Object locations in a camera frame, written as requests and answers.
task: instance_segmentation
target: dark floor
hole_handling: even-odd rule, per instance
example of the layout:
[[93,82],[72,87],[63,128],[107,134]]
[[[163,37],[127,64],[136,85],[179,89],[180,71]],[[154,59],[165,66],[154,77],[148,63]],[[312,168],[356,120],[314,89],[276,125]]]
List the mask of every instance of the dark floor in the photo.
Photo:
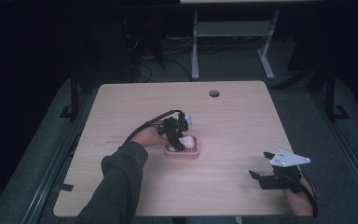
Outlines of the dark floor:
[[[267,80],[264,76],[256,49],[261,42],[254,40],[214,40],[212,48],[202,50],[199,81],[222,80],[262,80],[267,86],[277,85],[296,72],[287,71],[295,42],[289,40],[274,41],[268,52],[268,58],[276,78]],[[181,44],[164,42],[165,50]],[[142,78],[138,81],[175,82],[189,81],[191,72],[190,52],[183,50],[164,57],[165,68],[157,61],[142,60]],[[280,91],[270,91],[283,127],[295,153],[307,156],[312,163],[301,169],[310,177],[317,188],[320,223],[358,223],[358,178],[345,154],[345,146],[358,160],[358,104],[351,91],[339,80],[336,85],[336,104],[343,105],[350,119],[331,122],[320,106],[324,100],[324,90],[310,94],[306,77],[294,85]],[[70,85],[66,81],[57,92],[48,113],[39,126],[34,139],[22,157],[15,174],[12,176],[0,199],[0,223],[74,223],[73,218],[55,217],[52,209],[58,197],[57,185],[60,185],[70,165],[71,157],[66,151],[82,132],[97,90],[92,93],[80,93],[80,111],[74,122],[59,118],[62,109],[70,105]],[[51,161],[64,151],[62,167],[57,162],[55,171],[51,171]],[[41,194],[46,186],[45,179],[50,174],[54,184],[48,194]],[[41,204],[35,206],[33,199]],[[243,223],[278,223],[278,217],[243,217]]]

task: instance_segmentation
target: light wood table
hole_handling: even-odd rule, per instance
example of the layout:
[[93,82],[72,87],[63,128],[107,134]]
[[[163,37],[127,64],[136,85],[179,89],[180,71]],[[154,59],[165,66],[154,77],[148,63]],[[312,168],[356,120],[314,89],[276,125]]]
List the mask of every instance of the light wood table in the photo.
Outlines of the light wood table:
[[[220,96],[213,98],[209,92]],[[99,89],[54,207],[75,217],[103,179],[101,160],[145,121],[173,109],[191,116],[200,139],[196,159],[168,159],[149,147],[137,216],[288,214],[281,190],[262,190],[248,171],[270,175],[264,151],[292,151],[263,82],[114,84]]]

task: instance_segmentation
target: sleeve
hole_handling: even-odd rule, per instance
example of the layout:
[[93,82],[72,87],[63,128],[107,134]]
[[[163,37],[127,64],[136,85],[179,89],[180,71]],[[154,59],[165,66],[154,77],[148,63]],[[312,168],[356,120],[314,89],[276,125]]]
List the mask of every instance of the sleeve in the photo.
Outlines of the sleeve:
[[315,217],[283,217],[279,224],[317,224]]
[[103,181],[77,216],[76,223],[132,223],[147,156],[141,145],[129,142],[103,158]]

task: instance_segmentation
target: pink container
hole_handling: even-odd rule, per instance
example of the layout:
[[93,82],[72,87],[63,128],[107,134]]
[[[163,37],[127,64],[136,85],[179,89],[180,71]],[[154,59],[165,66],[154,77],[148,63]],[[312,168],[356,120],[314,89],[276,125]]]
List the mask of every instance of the pink container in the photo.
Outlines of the pink container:
[[196,135],[188,135],[194,139],[194,147],[182,151],[169,151],[165,147],[165,156],[174,159],[196,159],[200,155],[200,142]]

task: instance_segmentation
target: gray carpet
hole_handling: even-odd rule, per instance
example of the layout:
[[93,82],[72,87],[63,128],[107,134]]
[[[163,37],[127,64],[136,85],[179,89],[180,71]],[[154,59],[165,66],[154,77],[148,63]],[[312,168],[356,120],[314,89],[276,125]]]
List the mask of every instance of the gray carpet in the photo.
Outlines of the gray carpet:
[[[200,54],[200,81],[217,80],[263,80],[268,86],[276,85],[294,73],[287,72],[286,67],[294,47],[293,42],[273,42],[268,58],[276,74],[274,80],[264,77],[255,49],[257,43],[245,42],[230,46],[214,54]],[[190,70],[190,53],[167,55],[165,59],[182,64],[187,72]],[[177,63],[166,62],[161,68],[155,61],[144,61],[151,68],[153,76],[150,81],[174,82],[188,81],[186,71]],[[148,77],[149,71],[141,69]],[[351,171],[336,137],[332,134],[329,121],[315,103],[315,98],[323,93],[311,95],[305,91],[308,79],[297,82],[284,91],[271,91],[272,100],[281,118],[282,125],[295,153],[309,157],[312,163],[301,169],[309,176],[317,188],[319,200],[320,223],[341,224],[358,223],[358,182]],[[41,178],[48,169],[55,150],[69,150],[77,133],[81,133],[95,97],[93,94],[81,94],[82,106],[80,116],[74,123],[60,119],[64,106],[70,104],[69,82],[62,85],[52,103],[43,123],[29,145],[21,164],[0,199],[0,223],[21,223],[27,215],[27,209],[37,193]],[[345,135],[354,154],[358,158],[358,105],[351,92],[342,83],[337,83],[336,102],[343,105],[351,119],[339,120],[337,127]],[[34,223],[74,223],[73,218],[59,218],[52,213],[58,197],[56,185],[60,185],[69,167],[71,157],[65,162],[51,186],[42,216]],[[243,223],[278,223],[279,217],[243,217]]]

